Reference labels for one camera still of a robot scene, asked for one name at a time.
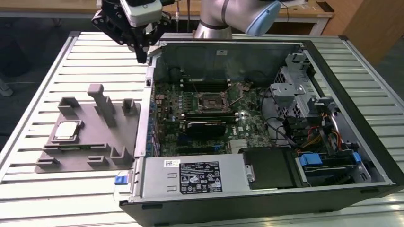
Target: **blue tab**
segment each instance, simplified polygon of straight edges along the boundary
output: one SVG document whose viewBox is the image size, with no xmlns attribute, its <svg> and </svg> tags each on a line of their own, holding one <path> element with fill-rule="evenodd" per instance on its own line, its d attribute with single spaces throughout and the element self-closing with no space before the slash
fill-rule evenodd
<svg viewBox="0 0 404 227">
<path fill-rule="evenodd" d="M 353 159 L 354 159 L 354 161 L 356 162 L 361 162 L 361 158 L 360 158 L 360 156 L 358 156 L 358 153 L 357 152 L 353 152 Z"/>
<path fill-rule="evenodd" d="M 298 157 L 298 161 L 301 166 L 305 166 L 308 164 L 308 162 L 305 161 L 305 158 L 302 156 Z"/>
<path fill-rule="evenodd" d="M 318 154 L 304 154 L 298 157 L 300 164 L 305 165 L 320 165 L 322 164 Z"/>
<path fill-rule="evenodd" d="M 322 161 L 321 161 L 321 158 L 320 158 L 318 154 L 304 154 L 302 156 L 304 156 L 304 158 L 308 162 L 308 165 L 322 164 Z"/>
<path fill-rule="evenodd" d="M 114 177 L 114 185 L 128 184 L 128 175 Z"/>
</svg>

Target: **black plastic component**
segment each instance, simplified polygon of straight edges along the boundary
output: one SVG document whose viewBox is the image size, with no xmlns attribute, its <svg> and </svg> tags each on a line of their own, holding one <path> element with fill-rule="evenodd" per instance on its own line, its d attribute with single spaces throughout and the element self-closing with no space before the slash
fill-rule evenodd
<svg viewBox="0 0 404 227">
<path fill-rule="evenodd" d="M 170 4 L 174 4 L 174 0 L 160 0 L 160 2 L 161 2 L 161 5 L 162 6 L 168 6 L 168 5 L 170 5 Z"/>
<path fill-rule="evenodd" d="M 153 3 L 156 0 L 126 0 L 129 6 L 141 6 Z"/>
<path fill-rule="evenodd" d="M 225 82 L 192 82 L 189 80 L 184 80 L 182 91 L 184 92 L 221 92 L 228 89 L 228 83 Z"/>
<path fill-rule="evenodd" d="M 148 209 L 161 209 L 162 208 L 162 204 L 148 204 L 148 205 L 142 205 L 141 209 L 148 210 Z"/>
<path fill-rule="evenodd" d="M 364 189 L 364 190 L 360 190 L 360 193 L 361 194 L 366 194 L 366 193 L 378 193 L 380 190 L 377 188 L 374 189 Z"/>
<path fill-rule="evenodd" d="M 236 116 L 229 113 L 186 113 L 186 122 L 224 122 L 226 124 L 236 124 Z"/>
<path fill-rule="evenodd" d="M 190 122 L 186 125 L 186 135 L 196 139 L 221 137 L 225 134 L 224 122 Z"/>
<path fill-rule="evenodd" d="M 328 12 L 328 13 L 334 12 L 333 8 L 330 7 L 330 5 L 325 1 L 317 1 L 317 5 L 321 7 L 324 12 Z"/>
<path fill-rule="evenodd" d="M 240 153 L 253 170 L 250 189 L 302 187 L 290 148 L 242 148 Z"/>
</svg>

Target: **warning label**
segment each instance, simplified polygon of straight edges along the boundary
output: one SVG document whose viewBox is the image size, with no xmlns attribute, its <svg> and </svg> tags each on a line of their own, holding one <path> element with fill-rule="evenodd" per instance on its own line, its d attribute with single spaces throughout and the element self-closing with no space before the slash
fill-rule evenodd
<svg viewBox="0 0 404 227">
<path fill-rule="evenodd" d="M 181 163 L 178 170 L 182 194 L 222 191 L 218 162 Z"/>
</svg>

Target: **floor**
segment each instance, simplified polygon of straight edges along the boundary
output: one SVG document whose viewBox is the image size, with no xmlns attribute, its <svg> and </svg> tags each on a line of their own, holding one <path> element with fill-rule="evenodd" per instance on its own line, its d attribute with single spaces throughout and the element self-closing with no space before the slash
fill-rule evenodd
<svg viewBox="0 0 404 227">
<path fill-rule="evenodd" d="M 5 110 L 0 111 L 0 149 L 20 120 L 69 32 L 97 31 L 90 20 L 64 19 L 61 22 L 61 26 L 54 27 L 50 19 L 0 18 L 0 37 L 1 34 L 14 37 L 32 64 L 30 71 L 24 75 L 14 78 L 1 77 L 5 83 L 12 83 L 9 87 L 13 89 L 13 95 L 10 97 L 0 96 L 0 110 Z M 404 98 L 402 62 L 404 39 L 400 39 L 376 69 L 401 98 Z"/>
</svg>

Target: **slotted metal surface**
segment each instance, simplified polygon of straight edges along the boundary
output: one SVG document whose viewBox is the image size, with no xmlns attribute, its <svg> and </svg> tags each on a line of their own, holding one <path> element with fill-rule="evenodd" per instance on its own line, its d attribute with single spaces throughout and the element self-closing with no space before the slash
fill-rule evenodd
<svg viewBox="0 0 404 227">
<path fill-rule="evenodd" d="M 189 35 L 166 34 L 165 37 L 189 38 Z M 244 35 L 236 38 L 250 39 Z M 318 36 L 272 35 L 260 39 L 313 41 L 398 166 L 404 167 L 401 100 L 357 53 L 349 50 L 349 43 L 337 37 Z M 137 226 L 114 201 L 113 176 L 118 171 L 36 174 L 34 162 L 57 119 L 60 98 L 74 96 L 80 102 L 89 102 L 85 92 L 89 83 L 102 83 L 105 95 L 113 101 L 134 98 L 141 102 L 145 70 L 134 54 L 106 35 L 82 32 L 78 37 L 69 37 L 0 153 L 1 226 Z M 401 226 L 402 209 L 404 195 L 396 193 L 337 212 L 186 226 Z"/>
</svg>

